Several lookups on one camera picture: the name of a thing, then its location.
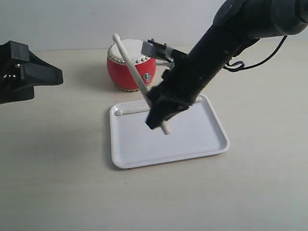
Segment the plastic tray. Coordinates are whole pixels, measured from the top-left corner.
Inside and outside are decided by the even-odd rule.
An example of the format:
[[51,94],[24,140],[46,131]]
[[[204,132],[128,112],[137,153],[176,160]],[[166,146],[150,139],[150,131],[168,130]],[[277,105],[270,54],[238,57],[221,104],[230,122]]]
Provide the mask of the plastic tray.
[[[127,169],[226,152],[230,141],[210,101],[204,95],[199,99],[199,103],[168,121],[170,135],[147,127],[149,107],[144,100],[114,105],[110,110],[113,163]],[[120,115],[127,110],[131,112]]]

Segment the drum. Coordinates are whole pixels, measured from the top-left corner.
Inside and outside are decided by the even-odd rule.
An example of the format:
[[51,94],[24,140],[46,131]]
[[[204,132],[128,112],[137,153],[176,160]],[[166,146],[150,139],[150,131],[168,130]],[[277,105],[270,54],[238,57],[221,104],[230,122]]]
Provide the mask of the drum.
[[[151,84],[156,72],[156,60],[141,54],[142,40],[126,39],[122,43],[128,51],[132,62],[141,75],[145,85]],[[129,69],[117,48],[113,44],[108,49],[107,69],[114,84],[125,91],[138,91],[138,85],[135,83]]]

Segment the drum head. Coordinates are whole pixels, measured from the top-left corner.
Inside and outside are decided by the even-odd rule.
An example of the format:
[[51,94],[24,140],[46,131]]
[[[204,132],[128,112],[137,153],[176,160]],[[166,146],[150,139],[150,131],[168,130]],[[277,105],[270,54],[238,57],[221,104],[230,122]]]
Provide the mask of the drum head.
[[[124,47],[126,48],[126,50],[128,51],[128,54],[130,55],[131,60],[134,64],[141,64],[149,60],[148,57],[141,54],[142,44],[143,44],[142,40],[125,39],[125,40],[122,40],[122,43]],[[116,44],[113,44],[110,47],[108,51],[108,57],[116,63],[124,64],[124,60]]]

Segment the white table surface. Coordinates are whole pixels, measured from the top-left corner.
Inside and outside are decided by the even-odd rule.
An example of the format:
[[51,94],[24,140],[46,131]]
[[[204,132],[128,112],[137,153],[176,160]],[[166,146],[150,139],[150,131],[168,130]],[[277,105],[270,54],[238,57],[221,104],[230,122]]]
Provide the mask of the white table surface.
[[0,106],[0,230],[306,231],[307,53],[308,42],[288,41],[262,67],[223,70],[204,89],[231,141],[225,154],[119,170],[109,108],[141,95],[113,86],[106,50],[37,52],[64,84]]

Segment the tray rim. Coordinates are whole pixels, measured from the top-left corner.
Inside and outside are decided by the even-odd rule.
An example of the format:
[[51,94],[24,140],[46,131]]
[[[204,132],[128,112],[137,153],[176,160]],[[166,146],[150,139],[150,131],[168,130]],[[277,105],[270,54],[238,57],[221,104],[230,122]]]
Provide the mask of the tray rim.
[[206,100],[207,104],[209,105],[210,109],[211,109],[211,112],[213,113],[213,116],[219,126],[219,129],[223,135],[223,138],[226,140],[226,146],[223,148],[223,149],[220,149],[218,151],[212,151],[212,152],[207,152],[206,156],[204,155],[200,155],[200,156],[197,156],[197,157],[192,157],[192,158],[183,158],[183,157],[178,157],[177,159],[175,159],[174,157],[172,157],[171,159],[173,160],[170,160],[170,161],[165,161],[165,162],[160,162],[160,163],[154,163],[154,164],[145,164],[145,165],[142,165],[142,164],[134,164],[134,165],[123,165],[122,163],[118,162],[116,159],[115,159],[115,154],[114,154],[114,132],[113,132],[113,129],[112,129],[112,117],[115,115],[113,113],[113,110],[118,107],[119,105],[121,104],[127,104],[127,103],[144,103],[145,100],[137,100],[137,101],[129,101],[129,102],[122,102],[122,103],[116,103],[114,104],[113,106],[111,106],[110,110],[109,110],[109,123],[110,123],[110,142],[111,142],[111,159],[112,159],[112,162],[114,163],[114,165],[118,168],[121,168],[121,169],[131,169],[131,168],[138,168],[138,167],[146,167],[146,166],[152,166],[152,165],[160,165],[160,164],[165,164],[165,163],[172,163],[172,162],[177,162],[177,161],[184,161],[184,160],[191,160],[191,159],[197,159],[197,158],[203,158],[203,157],[210,157],[210,156],[216,156],[216,155],[219,155],[219,154],[222,154],[222,153],[225,153],[229,150],[230,148],[230,140],[227,136],[227,133],[225,131],[225,129],[223,128],[222,126],[222,123],[221,121],[219,120],[215,110],[214,110],[214,107],[211,103],[211,101],[209,100],[209,98],[204,95],[204,94],[199,94],[200,97],[202,97],[203,99]]

